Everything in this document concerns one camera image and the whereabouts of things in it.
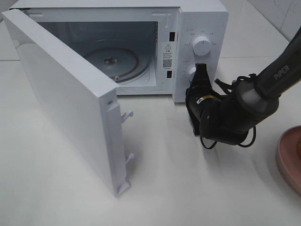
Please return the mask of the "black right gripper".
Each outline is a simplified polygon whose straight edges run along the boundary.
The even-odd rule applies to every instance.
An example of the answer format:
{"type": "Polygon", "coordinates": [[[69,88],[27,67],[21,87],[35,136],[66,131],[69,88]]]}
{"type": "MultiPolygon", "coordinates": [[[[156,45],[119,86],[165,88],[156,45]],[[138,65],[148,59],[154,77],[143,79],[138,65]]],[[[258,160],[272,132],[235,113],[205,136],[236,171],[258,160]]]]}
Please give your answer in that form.
{"type": "Polygon", "coordinates": [[[220,95],[212,89],[205,63],[195,64],[196,71],[190,86],[186,89],[185,104],[193,127],[193,133],[199,135],[200,117],[205,108],[205,101],[220,101],[220,95]]]}

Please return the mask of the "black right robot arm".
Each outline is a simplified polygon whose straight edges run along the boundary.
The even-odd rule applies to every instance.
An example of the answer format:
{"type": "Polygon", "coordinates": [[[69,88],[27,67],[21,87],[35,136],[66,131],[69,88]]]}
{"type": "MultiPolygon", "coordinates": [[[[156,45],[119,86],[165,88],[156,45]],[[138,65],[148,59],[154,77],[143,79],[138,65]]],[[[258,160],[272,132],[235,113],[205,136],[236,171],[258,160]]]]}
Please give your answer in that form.
{"type": "Polygon", "coordinates": [[[256,139],[256,125],[275,113],[282,93],[301,80],[301,32],[261,73],[231,84],[216,79],[223,95],[213,90],[206,64],[195,67],[185,98],[194,134],[212,140],[209,149],[218,142],[247,148],[256,139]]]}

